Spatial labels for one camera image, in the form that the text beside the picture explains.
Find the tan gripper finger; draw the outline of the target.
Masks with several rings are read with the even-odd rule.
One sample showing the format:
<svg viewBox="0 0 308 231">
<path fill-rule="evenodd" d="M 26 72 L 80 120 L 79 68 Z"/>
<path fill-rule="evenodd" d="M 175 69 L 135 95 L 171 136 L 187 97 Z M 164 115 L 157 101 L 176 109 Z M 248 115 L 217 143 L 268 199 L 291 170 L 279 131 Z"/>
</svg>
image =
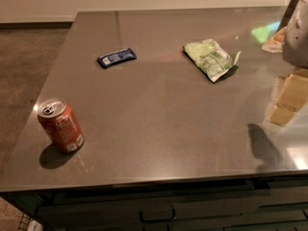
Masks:
<svg viewBox="0 0 308 231">
<path fill-rule="evenodd" d="M 268 121 L 276 125 L 284 126 L 291 121 L 294 116 L 295 111 L 274 105 L 269 111 Z"/>
<path fill-rule="evenodd" d="M 281 108 L 298 112 L 308 102 L 308 70 L 295 70 L 282 80 L 276 104 Z"/>
</svg>

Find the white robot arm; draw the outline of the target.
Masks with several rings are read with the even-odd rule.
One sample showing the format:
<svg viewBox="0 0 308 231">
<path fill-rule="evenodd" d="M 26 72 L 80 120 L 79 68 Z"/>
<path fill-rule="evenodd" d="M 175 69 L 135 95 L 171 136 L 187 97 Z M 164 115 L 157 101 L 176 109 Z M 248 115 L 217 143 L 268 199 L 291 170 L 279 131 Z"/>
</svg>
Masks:
<svg viewBox="0 0 308 231">
<path fill-rule="evenodd" d="M 288 23 L 279 31 L 281 48 L 285 62 L 294 70 L 282 78 L 274 105 L 269 111 L 268 121 L 276 125 L 286 125 L 308 102 L 308 0 L 297 0 L 294 7 L 289 4 L 285 14 Z"/>
</svg>

